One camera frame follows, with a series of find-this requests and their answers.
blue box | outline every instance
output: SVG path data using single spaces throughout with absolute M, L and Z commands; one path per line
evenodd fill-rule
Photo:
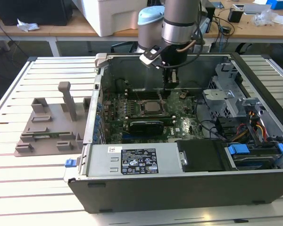
M 267 0 L 266 4 L 271 4 L 271 9 L 283 9 L 283 0 Z

black plastic cover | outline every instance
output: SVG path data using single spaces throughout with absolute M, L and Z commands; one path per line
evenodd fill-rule
M 184 172 L 231 171 L 223 143 L 219 140 L 178 140 L 179 152 L 183 152 L 187 164 Z

blue latch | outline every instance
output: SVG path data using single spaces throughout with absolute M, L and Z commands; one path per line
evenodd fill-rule
M 231 154 L 249 154 L 249 148 L 245 144 L 234 144 L 228 147 Z
M 76 167 L 76 159 L 68 159 L 64 165 L 66 168 Z
M 281 153 L 283 154 L 283 144 L 279 143 L 278 148 L 280 149 Z

warning label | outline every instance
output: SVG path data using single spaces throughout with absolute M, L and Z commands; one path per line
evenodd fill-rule
M 158 173 L 156 150 L 122 150 L 121 172 L 124 175 Z

sticker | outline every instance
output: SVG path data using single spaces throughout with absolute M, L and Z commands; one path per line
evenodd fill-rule
M 121 150 L 121 153 L 122 174 L 158 173 L 157 156 L 154 148 Z
M 108 153 L 121 153 L 123 147 L 116 146 L 116 147 L 108 147 Z

